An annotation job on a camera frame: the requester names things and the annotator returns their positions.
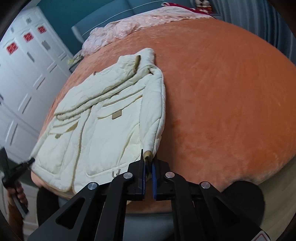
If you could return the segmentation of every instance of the jacket sleeve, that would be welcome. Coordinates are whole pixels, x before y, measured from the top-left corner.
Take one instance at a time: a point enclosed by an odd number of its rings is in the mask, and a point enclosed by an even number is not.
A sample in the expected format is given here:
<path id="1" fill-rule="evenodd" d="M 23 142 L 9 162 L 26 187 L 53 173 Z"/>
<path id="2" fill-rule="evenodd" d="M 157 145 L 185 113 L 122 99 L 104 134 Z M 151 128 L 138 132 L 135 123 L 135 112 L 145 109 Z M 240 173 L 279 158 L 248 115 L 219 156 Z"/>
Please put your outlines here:
<path id="1" fill-rule="evenodd" d="M 142 97 L 140 110 L 140 138 L 144 158 L 155 156 L 165 125 L 165 85 L 163 74 L 158 68 L 152 68 L 151 79 L 147 83 Z"/>

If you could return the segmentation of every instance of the curtain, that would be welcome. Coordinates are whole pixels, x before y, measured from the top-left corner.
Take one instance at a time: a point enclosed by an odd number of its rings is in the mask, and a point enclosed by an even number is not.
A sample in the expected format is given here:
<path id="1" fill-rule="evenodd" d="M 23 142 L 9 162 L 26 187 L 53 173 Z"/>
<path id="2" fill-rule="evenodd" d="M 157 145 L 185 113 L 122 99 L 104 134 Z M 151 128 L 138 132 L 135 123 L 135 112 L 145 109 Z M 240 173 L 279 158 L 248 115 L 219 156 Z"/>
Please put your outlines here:
<path id="1" fill-rule="evenodd" d="M 225 22 L 240 26 L 280 50 L 296 65 L 296 39 L 267 0 L 211 0 Z"/>

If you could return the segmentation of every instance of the orange blanket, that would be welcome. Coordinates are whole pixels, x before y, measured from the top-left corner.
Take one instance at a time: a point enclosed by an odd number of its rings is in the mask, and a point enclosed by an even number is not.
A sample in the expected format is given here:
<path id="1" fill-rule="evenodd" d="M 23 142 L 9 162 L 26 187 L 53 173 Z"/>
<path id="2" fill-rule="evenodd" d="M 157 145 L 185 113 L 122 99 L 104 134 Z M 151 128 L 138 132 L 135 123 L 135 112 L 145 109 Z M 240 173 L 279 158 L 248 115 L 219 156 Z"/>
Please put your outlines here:
<path id="1" fill-rule="evenodd" d="M 149 27 L 86 57 L 43 130 L 71 87 L 146 47 L 164 74 L 166 123 L 157 155 L 172 171 L 223 190 L 235 180 L 261 183 L 295 155 L 296 67 L 259 37 L 213 19 Z M 152 202 L 138 209 L 157 210 Z"/>

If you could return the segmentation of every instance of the red label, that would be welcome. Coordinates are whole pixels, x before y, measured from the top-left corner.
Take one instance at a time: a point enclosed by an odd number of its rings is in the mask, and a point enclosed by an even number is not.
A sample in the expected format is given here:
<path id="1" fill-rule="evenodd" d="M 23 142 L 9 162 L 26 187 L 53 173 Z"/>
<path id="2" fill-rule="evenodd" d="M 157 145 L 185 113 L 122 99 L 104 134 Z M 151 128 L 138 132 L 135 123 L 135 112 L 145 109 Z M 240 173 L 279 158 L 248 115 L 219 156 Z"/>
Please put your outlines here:
<path id="1" fill-rule="evenodd" d="M 41 34 L 43 34 L 43 33 L 46 32 L 46 29 L 45 29 L 44 26 L 40 26 L 40 27 L 38 27 L 37 29 L 38 29 L 39 33 L 41 33 Z"/>
<path id="2" fill-rule="evenodd" d="M 6 47 L 9 54 L 12 54 L 14 51 L 16 51 L 18 48 L 17 44 L 15 42 L 11 43 Z"/>
<path id="3" fill-rule="evenodd" d="M 23 37 L 26 40 L 26 42 L 29 42 L 34 38 L 33 35 L 30 32 L 25 34 Z"/>

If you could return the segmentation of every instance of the metal screw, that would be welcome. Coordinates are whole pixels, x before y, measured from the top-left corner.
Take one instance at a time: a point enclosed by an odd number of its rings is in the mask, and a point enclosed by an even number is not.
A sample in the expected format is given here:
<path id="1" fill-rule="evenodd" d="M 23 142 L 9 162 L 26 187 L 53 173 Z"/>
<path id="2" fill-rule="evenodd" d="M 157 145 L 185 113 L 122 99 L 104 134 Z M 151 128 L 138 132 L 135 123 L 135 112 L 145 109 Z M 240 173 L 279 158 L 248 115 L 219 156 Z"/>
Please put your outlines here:
<path id="1" fill-rule="evenodd" d="M 87 185 L 87 187 L 88 187 L 89 190 L 94 190 L 94 189 L 96 189 L 97 186 L 98 185 L 96 183 L 89 183 Z"/>
<path id="2" fill-rule="evenodd" d="M 130 178 L 133 177 L 133 174 L 130 173 L 130 172 L 126 172 L 125 174 L 123 174 L 123 177 L 124 177 L 125 179 L 130 179 Z"/>
<path id="3" fill-rule="evenodd" d="M 167 178 L 173 178 L 173 177 L 175 176 L 175 174 L 174 174 L 173 172 L 167 172 L 167 173 L 165 174 L 165 176 L 166 176 Z"/>
<path id="4" fill-rule="evenodd" d="M 204 188 L 204 189 L 208 189 L 208 188 L 210 188 L 211 184 L 208 183 L 208 182 L 202 182 L 202 183 L 201 183 L 201 186 L 202 186 L 202 188 Z"/>

